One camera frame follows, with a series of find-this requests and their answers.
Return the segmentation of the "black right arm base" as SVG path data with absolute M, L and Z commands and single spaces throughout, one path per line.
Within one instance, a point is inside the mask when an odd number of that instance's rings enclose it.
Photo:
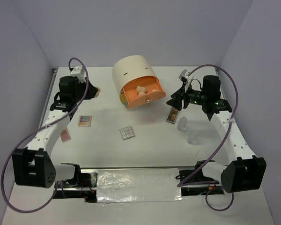
M 192 169 L 186 168 L 180 170 L 179 174 L 175 177 L 175 179 L 182 182 L 186 177 L 194 173 L 204 162 L 205 162 L 204 160 L 198 161 L 194 166 L 194 168 Z M 200 170 L 197 173 L 195 173 L 191 178 L 189 178 L 183 184 L 183 187 L 190 186 L 190 185 L 213 185 L 213 184 L 216 185 L 219 184 L 219 182 L 212 178 L 204 176 L 202 170 Z

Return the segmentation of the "pink blush palette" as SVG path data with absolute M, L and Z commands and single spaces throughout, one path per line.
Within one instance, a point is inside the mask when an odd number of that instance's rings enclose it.
M 64 142 L 67 142 L 67 141 L 69 141 L 69 140 L 71 139 L 70 134 L 69 134 L 67 128 L 64 128 L 64 129 L 61 131 L 60 138 L 61 138 L 61 141 L 62 141 L 63 143 L 64 143 Z

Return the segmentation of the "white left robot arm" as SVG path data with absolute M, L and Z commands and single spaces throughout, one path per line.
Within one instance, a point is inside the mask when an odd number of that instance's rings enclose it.
M 17 185 L 50 188 L 55 182 L 62 180 L 72 187 L 82 183 L 78 164 L 54 165 L 50 156 L 62 131 L 77 111 L 78 103 L 95 98 L 98 94 L 99 89 L 90 82 L 80 82 L 74 76 L 60 78 L 59 91 L 50 106 L 44 129 L 37 132 L 24 148 L 17 148 L 12 154 Z

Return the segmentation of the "brown eyeshadow palette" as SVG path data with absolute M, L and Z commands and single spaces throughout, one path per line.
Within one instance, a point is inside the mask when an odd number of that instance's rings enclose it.
M 172 107 L 167 116 L 166 122 L 175 124 L 178 114 L 179 114 L 179 110 Z

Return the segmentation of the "orange top drawer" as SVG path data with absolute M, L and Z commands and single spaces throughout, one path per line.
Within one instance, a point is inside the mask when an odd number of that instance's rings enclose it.
M 127 108 L 132 109 L 166 97 L 158 78 L 144 76 L 128 82 L 120 91 L 119 99 Z

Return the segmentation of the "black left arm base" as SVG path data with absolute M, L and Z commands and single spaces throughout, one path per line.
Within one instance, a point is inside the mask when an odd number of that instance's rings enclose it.
M 78 164 L 62 163 L 57 168 L 57 192 L 55 199 L 83 199 L 96 203 L 98 171 L 82 169 Z

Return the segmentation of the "colourful glitter eyeshadow palette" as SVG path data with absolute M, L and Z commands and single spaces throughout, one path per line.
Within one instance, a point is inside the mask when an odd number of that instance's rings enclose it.
M 92 117 L 82 115 L 79 116 L 78 126 L 79 127 L 90 127 L 91 126 Z

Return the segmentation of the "clear grey eyeshadow palette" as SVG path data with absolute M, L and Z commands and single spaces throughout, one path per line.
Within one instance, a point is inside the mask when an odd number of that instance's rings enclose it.
M 120 130 L 122 140 L 128 140 L 135 137 L 134 130 L 132 126 L 121 128 Z

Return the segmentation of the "beige gourd makeup sponge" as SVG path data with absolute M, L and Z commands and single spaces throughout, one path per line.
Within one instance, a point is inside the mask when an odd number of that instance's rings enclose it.
M 147 92 L 147 88 L 146 88 L 146 87 L 143 87 L 143 86 L 137 86 L 137 87 L 136 87 L 136 92 L 137 92 L 137 93 L 140 93 L 140 92 L 146 93 L 146 92 Z

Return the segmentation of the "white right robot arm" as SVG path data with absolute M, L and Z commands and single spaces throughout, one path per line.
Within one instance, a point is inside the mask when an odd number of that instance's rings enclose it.
M 200 163 L 188 177 L 181 180 L 179 187 L 189 185 L 188 180 L 195 177 L 198 183 L 205 183 L 212 178 L 219 182 L 225 192 L 234 193 L 260 188 L 266 162 L 257 157 L 250 149 L 233 119 L 232 108 L 228 101 L 221 98 L 221 82 L 215 75 L 206 75 L 200 90 L 194 90 L 188 76 L 180 75 L 182 86 L 167 104 L 181 111 L 189 104 L 200 105 L 220 135 L 222 141 L 218 149 L 225 148 L 228 165 L 221 165 L 211 158 Z

